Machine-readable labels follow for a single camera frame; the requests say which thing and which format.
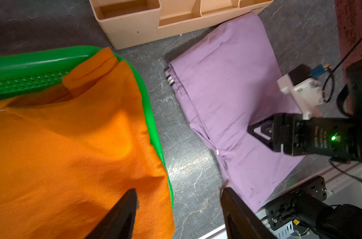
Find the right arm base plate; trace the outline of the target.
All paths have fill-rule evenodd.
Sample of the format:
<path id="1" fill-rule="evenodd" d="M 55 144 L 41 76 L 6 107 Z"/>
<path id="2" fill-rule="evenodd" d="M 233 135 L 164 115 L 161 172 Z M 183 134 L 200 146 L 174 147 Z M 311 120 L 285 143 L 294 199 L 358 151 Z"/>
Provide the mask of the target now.
<path id="1" fill-rule="evenodd" d="M 320 217 L 333 209 L 324 203 L 327 199 L 325 180 L 315 176 L 265 205 L 268 223 L 277 230 L 297 219 L 310 227 L 317 227 Z"/>

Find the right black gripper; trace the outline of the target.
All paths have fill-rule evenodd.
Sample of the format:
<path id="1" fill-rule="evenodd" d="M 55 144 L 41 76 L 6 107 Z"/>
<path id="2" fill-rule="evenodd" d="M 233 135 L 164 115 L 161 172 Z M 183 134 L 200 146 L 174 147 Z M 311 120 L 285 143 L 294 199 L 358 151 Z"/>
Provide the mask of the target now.
<path id="1" fill-rule="evenodd" d="M 271 133 L 264 137 L 255 132 Z M 291 156 L 318 154 L 337 161 L 360 161 L 359 125 L 346 118 L 311 118 L 298 114 L 274 114 L 249 125 L 247 132 L 275 152 Z"/>

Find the orange pants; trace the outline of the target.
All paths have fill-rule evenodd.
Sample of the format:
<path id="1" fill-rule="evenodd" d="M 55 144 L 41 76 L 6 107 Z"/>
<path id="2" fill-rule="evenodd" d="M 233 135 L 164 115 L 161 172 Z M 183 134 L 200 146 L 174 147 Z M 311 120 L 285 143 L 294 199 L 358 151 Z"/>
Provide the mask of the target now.
<path id="1" fill-rule="evenodd" d="M 167 171 L 134 74 L 109 48 L 57 86 L 0 101 L 0 239 L 83 239 L 130 189 L 133 238 L 172 238 Z"/>

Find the green plastic basket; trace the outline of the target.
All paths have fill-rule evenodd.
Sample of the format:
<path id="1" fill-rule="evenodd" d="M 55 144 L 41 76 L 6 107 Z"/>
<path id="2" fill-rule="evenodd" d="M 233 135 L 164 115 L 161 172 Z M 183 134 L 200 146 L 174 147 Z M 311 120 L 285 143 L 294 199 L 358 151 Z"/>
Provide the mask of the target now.
<path id="1" fill-rule="evenodd" d="M 64 76 L 80 64 L 94 57 L 101 50 L 103 49 L 91 46 L 75 46 L 0 57 L 0 101 L 39 93 L 61 84 Z M 163 163 L 164 157 L 162 150 L 158 148 L 160 140 L 145 84 L 129 62 L 118 57 L 116 58 L 119 61 L 126 62 L 134 74 L 142 97 L 142 106 L 150 142 Z M 173 211 L 174 199 L 169 182 L 168 176 L 168 186 Z"/>

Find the purple pants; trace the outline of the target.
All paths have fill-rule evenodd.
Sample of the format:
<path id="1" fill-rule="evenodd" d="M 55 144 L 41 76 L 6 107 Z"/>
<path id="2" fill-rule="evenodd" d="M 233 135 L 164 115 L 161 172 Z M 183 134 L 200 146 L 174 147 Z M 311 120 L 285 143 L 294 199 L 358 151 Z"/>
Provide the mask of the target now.
<path id="1" fill-rule="evenodd" d="M 300 113 L 264 25 L 254 13 L 225 22 L 172 60 L 165 73 L 191 129 L 211 149 L 224 182 L 257 212 L 300 163 L 247 132 L 276 113 Z"/>

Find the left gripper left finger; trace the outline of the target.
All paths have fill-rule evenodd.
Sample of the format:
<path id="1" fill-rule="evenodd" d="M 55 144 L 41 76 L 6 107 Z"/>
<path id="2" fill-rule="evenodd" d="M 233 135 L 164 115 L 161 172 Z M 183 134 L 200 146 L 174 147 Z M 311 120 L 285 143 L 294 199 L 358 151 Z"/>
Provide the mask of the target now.
<path id="1" fill-rule="evenodd" d="M 137 192 L 129 189 L 86 238 L 131 239 L 137 209 Z"/>

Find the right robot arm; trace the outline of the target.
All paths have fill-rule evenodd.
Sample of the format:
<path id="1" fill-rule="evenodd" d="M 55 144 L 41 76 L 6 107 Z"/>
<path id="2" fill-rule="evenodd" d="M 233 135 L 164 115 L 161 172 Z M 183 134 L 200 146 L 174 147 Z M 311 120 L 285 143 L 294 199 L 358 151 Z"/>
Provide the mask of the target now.
<path id="1" fill-rule="evenodd" d="M 318 110 L 325 101 L 318 81 L 324 73 L 333 77 L 330 67 L 299 65 L 281 77 L 277 82 L 280 91 L 293 97 L 300 114 L 273 114 L 250 125 L 248 133 L 274 152 L 362 162 L 362 60 L 347 68 L 349 81 L 337 96 L 342 118 L 323 118 Z"/>

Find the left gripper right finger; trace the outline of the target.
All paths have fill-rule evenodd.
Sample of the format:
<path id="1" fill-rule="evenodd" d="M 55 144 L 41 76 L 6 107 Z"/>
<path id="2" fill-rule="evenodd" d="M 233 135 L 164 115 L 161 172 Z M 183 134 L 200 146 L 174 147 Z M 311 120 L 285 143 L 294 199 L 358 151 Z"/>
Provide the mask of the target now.
<path id="1" fill-rule="evenodd" d="M 275 238 L 232 188 L 221 189 L 220 204 L 229 239 Z"/>

